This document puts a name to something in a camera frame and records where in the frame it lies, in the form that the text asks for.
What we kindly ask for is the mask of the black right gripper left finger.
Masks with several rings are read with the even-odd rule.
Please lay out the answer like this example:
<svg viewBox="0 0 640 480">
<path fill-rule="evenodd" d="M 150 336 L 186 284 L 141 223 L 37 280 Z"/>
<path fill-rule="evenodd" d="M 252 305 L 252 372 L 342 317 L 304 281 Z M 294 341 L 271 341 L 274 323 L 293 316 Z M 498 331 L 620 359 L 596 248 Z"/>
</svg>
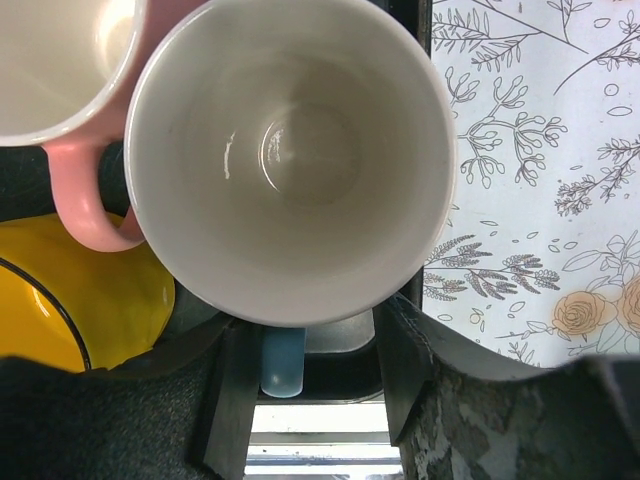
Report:
<svg viewBox="0 0 640 480">
<path fill-rule="evenodd" d="M 233 322 L 222 338 L 203 419 L 202 463 L 222 478 L 244 475 L 260 361 L 261 328 Z"/>
</svg>

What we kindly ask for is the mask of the light blue mug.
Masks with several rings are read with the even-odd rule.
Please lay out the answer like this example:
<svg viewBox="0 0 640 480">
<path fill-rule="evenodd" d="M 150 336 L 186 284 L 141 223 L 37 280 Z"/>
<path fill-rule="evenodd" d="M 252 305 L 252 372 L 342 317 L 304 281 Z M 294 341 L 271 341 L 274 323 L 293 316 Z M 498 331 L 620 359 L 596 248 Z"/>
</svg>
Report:
<svg viewBox="0 0 640 480">
<path fill-rule="evenodd" d="M 124 162 L 152 250 L 267 327 L 262 390 L 291 398 L 306 329 L 378 305 L 429 256 L 455 132 L 427 54 L 373 3 L 211 1 L 146 65 Z"/>
</svg>

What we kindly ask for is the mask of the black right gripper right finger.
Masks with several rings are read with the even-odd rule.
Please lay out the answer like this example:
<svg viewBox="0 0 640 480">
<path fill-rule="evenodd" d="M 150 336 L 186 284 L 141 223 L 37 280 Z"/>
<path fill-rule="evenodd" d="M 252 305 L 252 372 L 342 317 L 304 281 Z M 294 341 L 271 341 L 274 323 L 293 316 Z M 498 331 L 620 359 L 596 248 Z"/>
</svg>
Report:
<svg viewBox="0 0 640 480">
<path fill-rule="evenodd" d="M 543 371 L 492 352 L 395 294 L 374 309 L 391 443 L 408 479 L 559 479 Z"/>
</svg>

